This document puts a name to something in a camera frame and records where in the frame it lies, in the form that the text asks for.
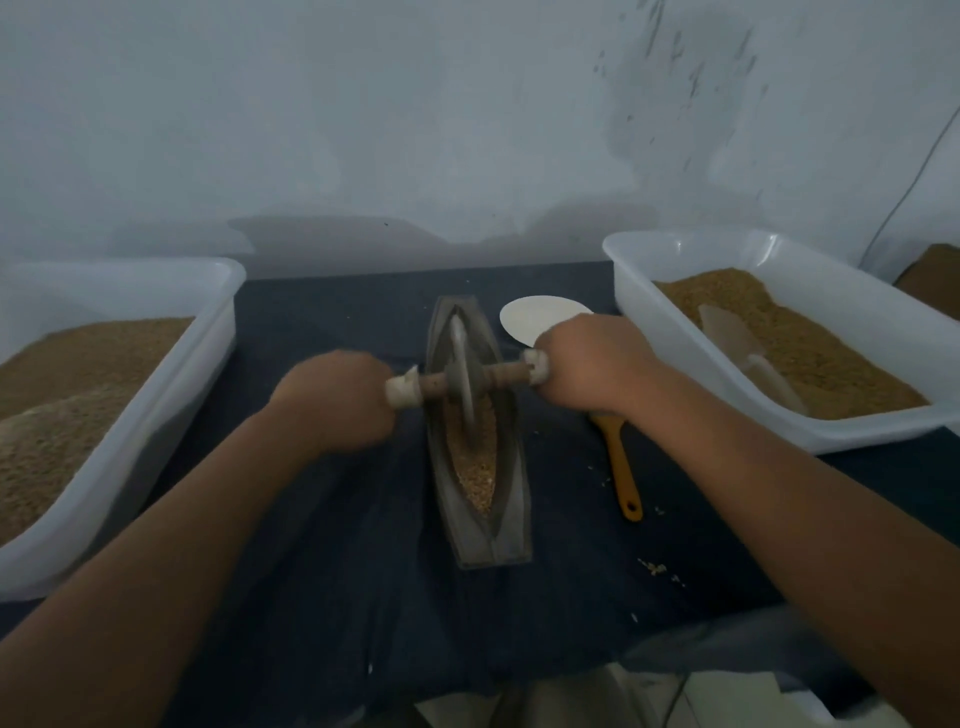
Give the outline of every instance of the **electrical cord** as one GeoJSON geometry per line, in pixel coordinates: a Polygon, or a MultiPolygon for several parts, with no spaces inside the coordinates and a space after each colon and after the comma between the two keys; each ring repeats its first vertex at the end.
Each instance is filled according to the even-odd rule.
{"type": "Polygon", "coordinates": [[[880,235],[883,233],[884,229],[887,227],[893,216],[897,214],[897,210],[900,209],[900,206],[903,202],[910,196],[910,193],[913,192],[913,188],[917,186],[917,182],[920,181],[920,177],[924,175],[924,170],[926,166],[930,163],[930,160],[933,159],[933,153],[937,151],[937,147],[940,146],[940,142],[944,140],[944,137],[947,136],[947,132],[950,127],[953,126],[953,122],[956,121],[957,116],[960,116],[960,107],[957,107],[953,114],[950,116],[950,119],[947,121],[947,125],[940,131],[940,135],[937,136],[936,141],[933,142],[933,146],[930,147],[930,151],[927,153],[924,163],[920,165],[920,169],[917,172],[917,176],[913,178],[913,181],[910,183],[910,186],[906,188],[906,192],[903,193],[903,196],[897,201],[893,209],[883,218],[883,222],[880,223],[880,227],[876,229],[874,236],[870,239],[870,242],[867,244],[867,250],[863,252],[863,255],[860,257],[860,264],[858,268],[862,268],[864,262],[867,260],[867,255],[870,254],[870,250],[873,248],[877,240],[880,238],[880,235]]]}
{"type": "Polygon", "coordinates": [[[667,728],[667,724],[670,722],[673,712],[677,709],[677,703],[680,702],[680,698],[686,689],[686,682],[689,679],[690,673],[683,673],[680,678],[680,684],[677,686],[677,691],[673,693],[673,697],[670,699],[670,706],[666,709],[666,714],[663,716],[663,720],[660,722],[660,728],[667,728]]]}

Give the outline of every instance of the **forearm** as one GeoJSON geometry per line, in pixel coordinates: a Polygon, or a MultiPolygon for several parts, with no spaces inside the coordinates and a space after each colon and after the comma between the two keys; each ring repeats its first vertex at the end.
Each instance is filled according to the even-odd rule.
{"type": "Polygon", "coordinates": [[[159,722],[240,552],[304,465],[264,411],[244,422],[0,643],[2,722],[159,722]]]}
{"type": "Polygon", "coordinates": [[[953,721],[960,549],[673,370],[631,391],[783,595],[917,725],[953,721]]]}

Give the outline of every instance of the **wooden spatula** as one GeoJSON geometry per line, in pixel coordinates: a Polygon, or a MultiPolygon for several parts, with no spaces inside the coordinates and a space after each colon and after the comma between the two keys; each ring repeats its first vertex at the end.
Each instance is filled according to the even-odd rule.
{"type": "Polygon", "coordinates": [[[610,469],[613,472],[613,488],[616,490],[616,499],[620,503],[627,521],[639,521],[643,518],[643,506],[640,504],[640,493],[636,491],[634,474],[630,470],[630,461],[627,460],[627,451],[623,448],[620,439],[620,430],[626,422],[616,415],[604,415],[594,412],[590,420],[603,432],[607,441],[607,453],[610,455],[610,469]]]}

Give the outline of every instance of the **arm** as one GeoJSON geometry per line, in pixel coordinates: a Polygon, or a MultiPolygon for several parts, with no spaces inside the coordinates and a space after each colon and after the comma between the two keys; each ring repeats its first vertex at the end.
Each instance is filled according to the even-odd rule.
{"type": "Polygon", "coordinates": [[[654,357],[626,319],[537,343],[557,404],[618,412],[690,476],[783,595],[916,726],[960,715],[960,549],[654,357]]]}
{"type": "Polygon", "coordinates": [[[0,643],[5,726],[159,723],[244,544],[325,451],[385,439],[390,369],[334,352],[299,364],[270,403],[0,643]]]}

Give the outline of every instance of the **person's left hand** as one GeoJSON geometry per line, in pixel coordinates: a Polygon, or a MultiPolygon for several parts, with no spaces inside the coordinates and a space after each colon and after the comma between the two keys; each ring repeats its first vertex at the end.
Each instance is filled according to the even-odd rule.
{"type": "Polygon", "coordinates": [[[384,383],[390,367],[365,352],[330,352],[302,361],[276,386],[276,414],[307,455],[351,451],[385,440],[396,419],[384,383]]]}

